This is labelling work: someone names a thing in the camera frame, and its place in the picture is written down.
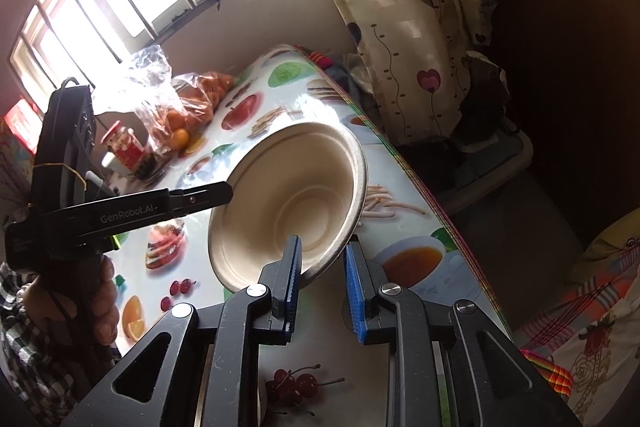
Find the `checkered sleeve forearm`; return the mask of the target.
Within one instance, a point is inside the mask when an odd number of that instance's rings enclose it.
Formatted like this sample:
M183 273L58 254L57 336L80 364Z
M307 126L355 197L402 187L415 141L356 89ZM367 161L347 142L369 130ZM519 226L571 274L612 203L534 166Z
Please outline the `checkered sleeve forearm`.
M40 277L1 265L1 351L9 381L41 426L57 426L88 390L85 372L51 337L51 326L77 315L72 299Z

